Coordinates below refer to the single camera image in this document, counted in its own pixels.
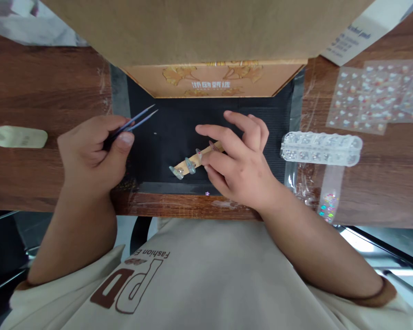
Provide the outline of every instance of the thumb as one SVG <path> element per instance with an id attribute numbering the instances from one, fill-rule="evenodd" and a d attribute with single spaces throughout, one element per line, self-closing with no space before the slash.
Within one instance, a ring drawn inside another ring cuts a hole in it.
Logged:
<path id="1" fill-rule="evenodd" d="M 104 166 L 108 166 L 113 171 L 116 168 L 125 169 L 125 163 L 127 161 L 127 156 L 132 148 L 134 142 L 134 135 L 130 132 L 122 132 L 113 141 L 109 153 L 104 159 Z"/>
<path id="2" fill-rule="evenodd" d="M 205 165 L 205 170 L 208 173 L 208 179 L 210 179 L 212 185 L 221 193 L 223 196 L 232 199 L 232 193 L 229 189 L 225 178 L 222 174 L 217 172 L 211 165 Z"/>

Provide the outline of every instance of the box lid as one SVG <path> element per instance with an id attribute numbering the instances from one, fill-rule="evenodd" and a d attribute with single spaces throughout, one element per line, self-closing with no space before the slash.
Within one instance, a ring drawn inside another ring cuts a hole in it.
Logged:
<path id="1" fill-rule="evenodd" d="M 117 66 L 310 58 L 373 0 L 44 0 Z"/>

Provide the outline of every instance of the beige t-shirt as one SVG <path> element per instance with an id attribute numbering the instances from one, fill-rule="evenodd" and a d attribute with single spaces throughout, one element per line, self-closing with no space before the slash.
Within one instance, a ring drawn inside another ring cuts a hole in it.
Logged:
<path id="1" fill-rule="evenodd" d="M 399 296 L 371 308 L 307 285 L 261 222 L 176 219 L 124 263 L 122 250 L 16 290 L 1 328 L 413 329 Z"/>

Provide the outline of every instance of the tweezers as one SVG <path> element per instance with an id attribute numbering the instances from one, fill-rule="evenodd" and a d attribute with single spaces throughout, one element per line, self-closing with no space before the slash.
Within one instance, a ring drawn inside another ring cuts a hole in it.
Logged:
<path id="1" fill-rule="evenodd" d="M 135 120 L 137 120 L 139 117 L 141 117 L 143 114 L 145 114 L 148 110 L 153 108 L 156 104 L 150 105 L 147 109 L 143 110 L 139 114 L 137 114 L 135 117 L 130 119 L 124 126 L 122 126 L 120 129 L 118 129 L 115 134 L 109 136 L 105 141 L 104 141 L 104 149 L 109 149 L 110 145 L 115 141 L 115 139 L 118 137 L 119 134 L 122 132 L 131 132 L 134 130 L 136 127 L 139 125 L 143 124 L 145 121 L 149 120 L 151 116 L 153 116 L 155 113 L 158 112 L 159 109 L 156 109 L 152 113 L 150 113 L 147 117 L 145 117 L 143 120 L 141 120 L 139 123 L 134 124 L 133 126 L 129 127 Z"/>

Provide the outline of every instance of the black mat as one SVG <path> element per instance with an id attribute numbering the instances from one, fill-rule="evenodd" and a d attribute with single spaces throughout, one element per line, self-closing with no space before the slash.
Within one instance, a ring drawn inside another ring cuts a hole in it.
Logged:
<path id="1" fill-rule="evenodd" d="M 289 131 L 294 80 L 273 98 L 154 99 L 133 80 L 128 79 L 131 116 L 156 104 L 159 111 L 134 130 L 135 143 L 128 162 L 127 179 L 136 179 L 143 193 L 218 194 L 203 167 L 183 180 L 168 167 L 175 166 L 195 149 L 208 146 L 208 137 L 195 132 L 198 124 L 230 127 L 240 137 L 242 132 L 223 117 L 225 110 L 253 114 L 265 121 L 269 139 L 264 154 L 275 177 L 284 181 L 285 161 L 280 157 L 282 137 Z"/>

